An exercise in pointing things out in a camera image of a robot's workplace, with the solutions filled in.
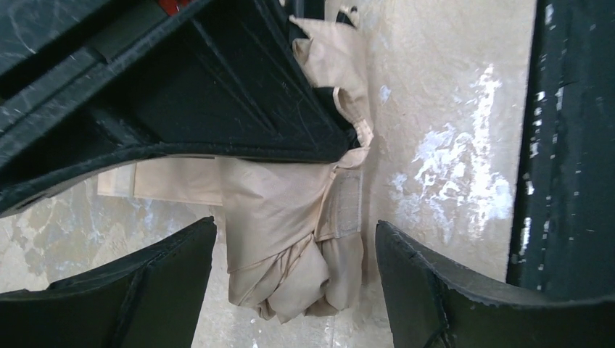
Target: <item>black rubber piece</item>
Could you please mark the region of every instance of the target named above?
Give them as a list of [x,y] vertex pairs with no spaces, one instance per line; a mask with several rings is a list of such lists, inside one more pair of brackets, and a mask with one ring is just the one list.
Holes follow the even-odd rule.
[[195,0],[172,17],[149,0],[83,1],[47,41],[17,6],[0,17],[21,31],[7,30],[41,50],[0,43],[0,57],[23,55],[0,59],[0,217],[136,160],[336,162],[354,144],[294,60],[278,1]]
[[47,290],[0,294],[4,347],[190,347],[215,235],[206,217]]
[[615,291],[558,301],[478,274],[387,222],[376,256],[397,348],[615,347]]
[[507,282],[615,289],[615,2],[537,2]]

